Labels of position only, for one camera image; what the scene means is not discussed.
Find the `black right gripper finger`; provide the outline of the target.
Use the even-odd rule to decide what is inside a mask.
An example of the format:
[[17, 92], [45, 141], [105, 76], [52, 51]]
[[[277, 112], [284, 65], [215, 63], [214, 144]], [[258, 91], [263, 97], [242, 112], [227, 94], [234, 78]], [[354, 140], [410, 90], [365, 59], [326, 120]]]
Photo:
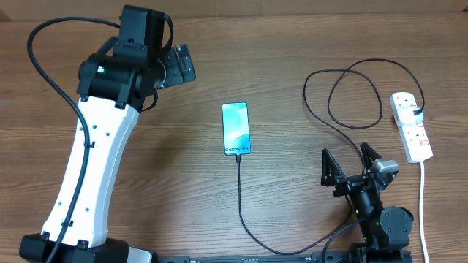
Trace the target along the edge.
[[374, 161], [381, 159], [382, 157], [367, 142], [363, 142], [360, 147], [363, 155], [365, 171], [368, 172]]
[[328, 149], [322, 150], [321, 186], [335, 186], [344, 178], [344, 172]]

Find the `Galaxy smartphone with teal screen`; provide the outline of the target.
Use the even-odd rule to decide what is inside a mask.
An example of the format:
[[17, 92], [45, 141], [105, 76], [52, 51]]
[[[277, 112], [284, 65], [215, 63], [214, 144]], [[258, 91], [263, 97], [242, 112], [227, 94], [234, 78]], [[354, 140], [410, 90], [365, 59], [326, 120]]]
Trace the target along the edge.
[[246, 102], [224, 103], [222, 105], [222, 127], [226, 156], [252, 152], [249, 111]]

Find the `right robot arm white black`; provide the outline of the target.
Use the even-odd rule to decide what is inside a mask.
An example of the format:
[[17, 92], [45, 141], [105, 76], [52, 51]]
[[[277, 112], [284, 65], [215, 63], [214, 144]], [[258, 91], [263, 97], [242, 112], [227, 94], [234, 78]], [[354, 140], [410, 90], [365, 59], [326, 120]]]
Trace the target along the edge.
[[358, 225], [364, 241], [353, 243], [341, 254], [342, 262], [411, 262], [409, 245], [414, 215], [404, 207], [384, 207], [380, 192], [395, 179], [399, 166], [381, 157], [367, 143], [361, 144], [364, 173], [347, 177], [327, 149], [322, 150], [322, 186], [333, 186], [335, 197], [348, 198], [356, 221], [334, 233], [325, 244], [321, 262], [330, 262], [328, 246], [341, 233]]

